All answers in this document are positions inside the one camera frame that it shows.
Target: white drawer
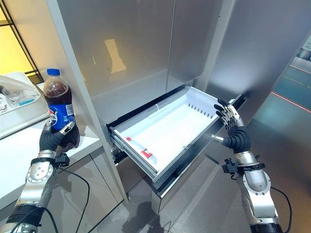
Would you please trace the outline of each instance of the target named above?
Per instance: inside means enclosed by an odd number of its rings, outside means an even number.
[[[219,119],[213,107],[216,103],[215,97],[186,86],[122,123],[112,123],[111,138],[158,190],[194,157],[188,149]]]

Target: window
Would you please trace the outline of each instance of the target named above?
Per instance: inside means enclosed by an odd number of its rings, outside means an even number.
[[[43,82],[4,1],[0,0],[0,74],[13,71],[24,72],[34,84]]]

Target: white tray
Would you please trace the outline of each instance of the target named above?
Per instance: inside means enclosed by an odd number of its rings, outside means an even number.
[[[36,87],[23,72],[11,72],[3,74],[3,76],[32,86],[34,91],[38,93],[38,97],[30,103],[19,106],[0,115],[0,139],[45,119],[50,115],[48,105],[43,96],[41,96]]]
[[[178,160],[218,116],[217,99],[193,87],[185,87],[155,106],[114,127],[113,138],[152,179],[161,176]],[[127,140],[130,137],[146,148],[157,163],[146,158],[141,148]]]

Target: sticker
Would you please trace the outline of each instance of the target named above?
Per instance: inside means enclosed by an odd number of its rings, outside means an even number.
[[[73,107],[72,107],[72,104],[67,104],[67,105],[66,105],[66,111],[67,111],[67,115],[68,115],[68,116],[73,115]]]
[[[304,43],[304,45],[302,46],[302,48],[303,48],[304,50],[311,51],[311,35],[310,35],[309,38],[306,40],[306,42]]]
[[[74,121],[72,104],[49,104],[52,128],[60,130],[69,122]]]

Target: plastic bottle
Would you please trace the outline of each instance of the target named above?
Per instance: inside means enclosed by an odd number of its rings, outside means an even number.
[[[43,87],[43,94],[49,105],[50,115],[52,117],[53,132],[61,130],[71,121],[75,122],[72,107],[72,94],[70,87],[60,78],[58,69],[47,69],[49,78]],[[66,134],[60,147],[62,152],[66,152],[73,147],[78,147],[80,142],[80,133],[77,125]]]

